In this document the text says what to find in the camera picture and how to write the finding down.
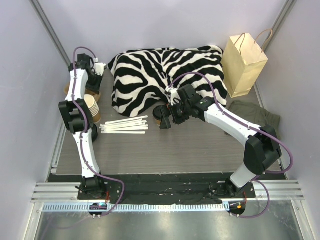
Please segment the brown paper takeout bag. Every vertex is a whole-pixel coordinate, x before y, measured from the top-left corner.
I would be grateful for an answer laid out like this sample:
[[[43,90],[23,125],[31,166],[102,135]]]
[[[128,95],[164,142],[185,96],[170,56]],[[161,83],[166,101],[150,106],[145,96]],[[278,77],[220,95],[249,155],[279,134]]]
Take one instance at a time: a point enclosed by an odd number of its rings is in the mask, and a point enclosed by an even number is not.
[[[269,36],[259,45],[258,38],[266,32]],[[268,61],[265,48],[272,36],[273,30],[268,28],[255,38],[245,32],[229,37],[221,64],[224,84],[231,98],[245,96],[253,88]]]

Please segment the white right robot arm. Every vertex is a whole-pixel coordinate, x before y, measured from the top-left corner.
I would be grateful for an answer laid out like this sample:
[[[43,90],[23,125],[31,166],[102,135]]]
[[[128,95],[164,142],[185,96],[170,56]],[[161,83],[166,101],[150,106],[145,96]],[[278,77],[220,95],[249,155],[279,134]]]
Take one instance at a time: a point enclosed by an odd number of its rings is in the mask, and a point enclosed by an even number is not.
[[[192,85],[179,89],[167,87],[169,97],[166,105],[160,106],[160,128],[170,129],[171,124],[180,125],[190,117],[207,122],[234,137],[244,146],[243,163],[225,181],[224,193],[236,198],[252,179],[262,175],[281,156],[282,151],[275,129],[246,122],[228,111],[211,97],[202,97]]]

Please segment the black plastic cup lid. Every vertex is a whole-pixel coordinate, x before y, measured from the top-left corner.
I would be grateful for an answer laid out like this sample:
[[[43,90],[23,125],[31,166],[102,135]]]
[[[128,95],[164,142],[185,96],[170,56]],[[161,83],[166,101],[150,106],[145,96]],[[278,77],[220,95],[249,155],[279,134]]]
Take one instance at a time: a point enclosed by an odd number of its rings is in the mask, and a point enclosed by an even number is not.
[[[152,115],[153,115],[153,117],[154,117],[155,119],[158,119],[158,120],[161,119],[162,113],[161,113],[161,106],[160,106],[160,105],[156,106],[156,107],[153,109]]]

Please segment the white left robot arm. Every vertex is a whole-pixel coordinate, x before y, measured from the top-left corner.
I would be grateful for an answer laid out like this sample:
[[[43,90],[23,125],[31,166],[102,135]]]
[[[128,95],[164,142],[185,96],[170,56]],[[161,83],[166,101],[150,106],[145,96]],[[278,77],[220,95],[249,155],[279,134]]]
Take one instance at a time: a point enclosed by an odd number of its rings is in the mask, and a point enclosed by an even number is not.
[[[69,87],[64,101],[58,104],[64,125],[72,134],[78,149],[81,162],[81,180],[77,187],[80,196],[102,199],[107,188],[97,164],[93,142],[98,138],[95,119],[99,110],[93,112],[100,98],[100,88],[104,75],[104,63],[81,53],[68,67],[70,74]]]

